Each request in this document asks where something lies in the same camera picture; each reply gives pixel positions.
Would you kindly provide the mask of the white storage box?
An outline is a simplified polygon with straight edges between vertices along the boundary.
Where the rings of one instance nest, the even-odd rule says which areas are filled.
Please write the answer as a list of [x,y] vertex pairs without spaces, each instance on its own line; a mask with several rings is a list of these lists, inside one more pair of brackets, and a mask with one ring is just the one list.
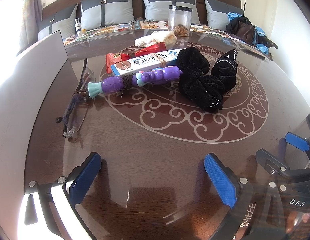
[[60,31],[28,47],[0,86],[0,226],[13,238],[24,195],[25,160],[35,119],[68,59]]

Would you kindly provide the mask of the grey cushion far right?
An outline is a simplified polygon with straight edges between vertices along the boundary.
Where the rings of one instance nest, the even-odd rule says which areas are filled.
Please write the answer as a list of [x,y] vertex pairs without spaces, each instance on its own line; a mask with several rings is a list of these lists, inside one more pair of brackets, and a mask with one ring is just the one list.
[[208,26],[212,29],[226,31],[226,26],[230,20],[228,18],[229,12],[235,12],[242,16],[244,11],[241,8],[233,5],[220,2],[218,0],[204,0],[207,9]]

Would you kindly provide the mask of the white spray bottle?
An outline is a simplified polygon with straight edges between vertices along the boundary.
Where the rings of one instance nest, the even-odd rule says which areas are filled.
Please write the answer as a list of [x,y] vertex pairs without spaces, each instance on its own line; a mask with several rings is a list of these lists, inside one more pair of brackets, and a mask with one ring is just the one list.
[[82,34],[82,26],[80,20],[78,18],[75,19],[75,29],[78,37],[81,37]]

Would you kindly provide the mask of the dark handbag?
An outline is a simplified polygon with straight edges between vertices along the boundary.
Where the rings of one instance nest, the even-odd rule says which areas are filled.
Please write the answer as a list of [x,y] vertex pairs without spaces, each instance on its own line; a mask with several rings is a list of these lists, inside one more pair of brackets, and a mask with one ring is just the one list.
[[238,39],[247,44],[255,46],[258,42],[256,28],[245,16],[232,19],[226,25],[226,31],[231,35],[235,35]]

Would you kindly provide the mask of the red candy packet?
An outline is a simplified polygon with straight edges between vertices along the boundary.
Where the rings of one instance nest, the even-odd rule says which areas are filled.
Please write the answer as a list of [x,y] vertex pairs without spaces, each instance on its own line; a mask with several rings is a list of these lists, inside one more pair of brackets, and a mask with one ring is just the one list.
[[128,54],[125,53],[108,53],[106,55],[106,73],[110,74],[111,65],[116,64],[121,61],[129,60],[134,57],[144,56],[150,53],[157,53],[160,51],[165,51],[166,45],[164,42],[155,43],[150,45],[146,48],[139,49],[138,51],[129,52]]

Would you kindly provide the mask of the blue garment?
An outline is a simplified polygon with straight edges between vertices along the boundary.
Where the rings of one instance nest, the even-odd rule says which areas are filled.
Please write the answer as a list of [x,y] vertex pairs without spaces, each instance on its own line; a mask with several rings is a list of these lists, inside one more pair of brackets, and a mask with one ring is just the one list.
[[[228,13],[228,18],[230,21],[236,17],[240,17],[240,15],[235,13],[235,12],[229,12]],[[267,55],[269,53],[269,49],[266,46],[266,44],[267,44],[267,42],[265,41],[266,34],[262,28],[257,27],[257,26],[255,26],[255,28],[256,28],[256,32],[257,32],[258,42],[255,46],[254,45],[252,45],[252,46],[258,48],[262,53]]]

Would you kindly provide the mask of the cream knitted sock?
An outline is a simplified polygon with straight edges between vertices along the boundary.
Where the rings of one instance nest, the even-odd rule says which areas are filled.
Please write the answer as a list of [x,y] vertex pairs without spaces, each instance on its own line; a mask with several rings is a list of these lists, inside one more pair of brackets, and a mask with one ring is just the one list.
[[152,34],[140,37],[134,41],[137,47],[146,48],[148,46],[164,42],[166,49],[172,48],[177,41],[177,37],[173,31],[169,30],[156,30]]

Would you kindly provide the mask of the eyeglasses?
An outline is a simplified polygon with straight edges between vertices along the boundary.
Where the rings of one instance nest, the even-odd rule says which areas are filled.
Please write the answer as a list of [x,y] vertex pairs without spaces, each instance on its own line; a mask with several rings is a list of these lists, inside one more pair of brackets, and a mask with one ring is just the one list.
[[79,83],[72,94],[63,116],[56,118],[56,123],[63,123],[64,138],[74,138],[79,133],[86,118],[91,102],[88,93],[88,83],[95,82],[94,73],[87,66],[88,59],[83,60]]

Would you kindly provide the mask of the white blue ointment box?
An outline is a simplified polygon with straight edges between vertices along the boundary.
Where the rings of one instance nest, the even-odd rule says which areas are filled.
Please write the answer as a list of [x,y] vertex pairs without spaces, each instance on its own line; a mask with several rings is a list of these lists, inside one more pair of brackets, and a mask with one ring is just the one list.
[[176,63],[177,56],[181,50],[166,50],[121,61],[112,64],[111,71],[114,76],[123,76],[135,74],[139,71],[148,72],[155,68],[172,66]]

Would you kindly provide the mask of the grey curtain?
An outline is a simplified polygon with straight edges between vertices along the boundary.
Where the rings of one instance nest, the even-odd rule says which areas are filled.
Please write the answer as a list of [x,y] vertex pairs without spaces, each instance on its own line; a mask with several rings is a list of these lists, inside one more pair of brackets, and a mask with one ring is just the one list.
[[20,49],[24,50],[38,40],[42,17],[41,0],[23,0],[22,15]]

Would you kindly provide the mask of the black beaded velvet scrunchie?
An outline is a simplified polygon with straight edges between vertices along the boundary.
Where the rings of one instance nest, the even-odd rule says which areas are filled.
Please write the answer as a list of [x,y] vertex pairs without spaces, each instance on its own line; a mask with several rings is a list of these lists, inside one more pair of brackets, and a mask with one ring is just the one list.
[[223,109],[224,85],[217,77],[185,71],[179,78],[178,88],[184,97],[206,112]]

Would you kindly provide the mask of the purple toy wand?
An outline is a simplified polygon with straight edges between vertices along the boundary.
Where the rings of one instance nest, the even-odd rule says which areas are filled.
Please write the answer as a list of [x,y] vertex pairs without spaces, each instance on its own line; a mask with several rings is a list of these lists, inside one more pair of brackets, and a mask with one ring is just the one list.
[[115,94],[131,87],[145,85],[163,85],[169,81],[177,80],[183,72],[177,66],[155,68],[149,72],[139,71],[132,75],[111,76],[99,83],[90,82],[87,85],[90,98],[99,94]]

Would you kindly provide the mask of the black trimmed velvet scrunchie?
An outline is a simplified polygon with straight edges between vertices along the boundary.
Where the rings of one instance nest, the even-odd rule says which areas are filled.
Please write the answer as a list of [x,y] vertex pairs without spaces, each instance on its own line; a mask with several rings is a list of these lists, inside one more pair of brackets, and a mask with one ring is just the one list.
[[229,92],[237,83],[237,55],[238,51],[232,49],[219,57],[211,69],[210,74],[222,82],[222,94]]

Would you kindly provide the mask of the grey cushion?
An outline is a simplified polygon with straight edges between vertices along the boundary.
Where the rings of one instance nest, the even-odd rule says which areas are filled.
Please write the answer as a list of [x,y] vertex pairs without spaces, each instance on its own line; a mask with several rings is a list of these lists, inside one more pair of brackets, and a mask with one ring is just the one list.
[[212,29],[226,31],[226,26],[230,20],[228,18],[229,12],[235,12],[242,16],[244,11],[241,8],[233,5],[220,2],[218,0],[204,0],[207,9],[208,26]]
[[143,2],[147,21],[167,22],[169,20],[169,6],[176,5],[191,8],[191,23],[199,24],[196,0],[143,0]]
[[38,40],[60,31],[62,39],[75,34],[75,19],[78,3],[71,5],[43,19],[39,23]]
[[93,30],[134,20],[133,0],[82,0],[81,25]]

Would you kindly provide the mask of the grey cushion far left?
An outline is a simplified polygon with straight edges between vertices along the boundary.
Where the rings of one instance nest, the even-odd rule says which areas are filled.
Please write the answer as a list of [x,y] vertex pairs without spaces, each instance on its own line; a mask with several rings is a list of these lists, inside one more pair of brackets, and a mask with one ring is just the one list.
[[75,19],[78,3],[71,5],[43,19],[39,23],[38,40],[60,31],[62,39],[75,34]]

